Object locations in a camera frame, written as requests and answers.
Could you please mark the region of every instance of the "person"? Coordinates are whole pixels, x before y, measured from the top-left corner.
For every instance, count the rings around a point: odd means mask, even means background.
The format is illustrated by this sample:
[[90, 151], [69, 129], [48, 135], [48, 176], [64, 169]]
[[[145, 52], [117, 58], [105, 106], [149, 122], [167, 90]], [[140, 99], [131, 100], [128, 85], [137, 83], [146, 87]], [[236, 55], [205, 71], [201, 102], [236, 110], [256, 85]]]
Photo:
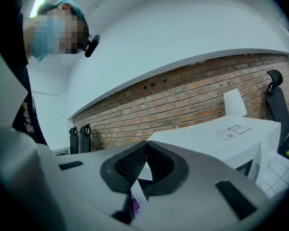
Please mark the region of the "person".
[[0, 53], [18, 81], [28, 91], [13, 128], [28, 134], [36, 143], [47, 145], [39, 126], [27, 70], [31, 57], [41, 62], [50, 54], [78, 53], [88, 45], [89, 29], [80, 7], [72, 0], [46, 2], [38, 15], [26, 18], [18, 0], [0, 18]]

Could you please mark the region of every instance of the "office chair backrest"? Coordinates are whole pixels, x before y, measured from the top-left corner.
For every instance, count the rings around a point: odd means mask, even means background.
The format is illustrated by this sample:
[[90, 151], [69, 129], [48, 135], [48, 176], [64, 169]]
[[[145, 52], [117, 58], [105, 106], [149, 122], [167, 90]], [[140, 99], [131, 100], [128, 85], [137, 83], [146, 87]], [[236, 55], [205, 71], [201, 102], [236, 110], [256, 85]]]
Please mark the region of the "office chair backrest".
[[279, 145], [281, 145], [289, 133], [289, 112], [284, 93], [279, 87], [283, 83], [283, 76], [275, 69], [269, 70], [267, 73], [271, 76], [272, 82], [266, 92], [266, 102], [273, 121], [281, 123], [279, 140]]
[[78, 131], [77, 128], [71, 128], [69, 130], [69, 139], [70, 139], [70, 153], [71, 154], [78, 154]]
[[81, 134], [81, 153], [91, 151], [91, 127], [90, 124], [84, 125], [80, 129]]

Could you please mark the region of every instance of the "grey device surface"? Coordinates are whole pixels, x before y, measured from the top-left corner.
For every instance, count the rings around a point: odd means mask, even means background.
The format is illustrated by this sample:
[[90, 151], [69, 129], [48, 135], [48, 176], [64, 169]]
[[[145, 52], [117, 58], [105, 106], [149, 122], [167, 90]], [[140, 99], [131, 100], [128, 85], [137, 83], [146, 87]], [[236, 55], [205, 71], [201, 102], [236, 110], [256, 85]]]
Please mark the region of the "grey device surface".
[[[252, 181], [218, 159], [156, 142], [183, 157], [189, 175], [175, 192], [150, 196], [130, 225], [117, 221], [110, 215], [122, 209], [126, 194], [108, 188], [100, 167], [136, 144], [54, 157], [28, 135], [0, 129], [0, 181], [48, 230], [251, 230], [273, 208]], [[58, 166], [74, 161], [83, 165], [63, 171]], [[242, 221], [215, 186], [225, 179], [258, 209]]]

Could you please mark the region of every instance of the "black shirt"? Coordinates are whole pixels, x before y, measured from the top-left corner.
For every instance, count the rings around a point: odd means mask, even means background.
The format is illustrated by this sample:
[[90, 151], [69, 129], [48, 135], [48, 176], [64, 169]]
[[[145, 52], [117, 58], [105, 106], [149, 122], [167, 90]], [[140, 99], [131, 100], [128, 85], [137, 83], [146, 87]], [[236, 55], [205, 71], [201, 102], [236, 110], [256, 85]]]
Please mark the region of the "black shirt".
[[30, 135], [36, 143], [47, 145], [39, 127], [26, 67], [28, 61], [23, 39], [23, 20], [24, 17], [20, 12], [20, 7], [15, 6], [13, 12], [4, 18], [2, 26], [0, 26], [0, 53], [10, 70], [28, 91], [28, 95], [19, 108], [13, 122], [13, 128]]

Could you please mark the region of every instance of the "face mask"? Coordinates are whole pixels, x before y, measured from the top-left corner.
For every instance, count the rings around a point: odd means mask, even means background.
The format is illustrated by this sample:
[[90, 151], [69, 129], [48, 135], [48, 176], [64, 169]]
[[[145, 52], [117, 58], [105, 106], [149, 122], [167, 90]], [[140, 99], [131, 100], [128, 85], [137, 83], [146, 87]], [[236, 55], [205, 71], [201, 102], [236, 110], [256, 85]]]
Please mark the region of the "face mask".
[[65, 22], [45, 15], [35, 27], [34, 37], [30, 41], [31, 55], [41, 62], [47, 55], [59, 54], [60, 42], [64, 43], [64, 39]]

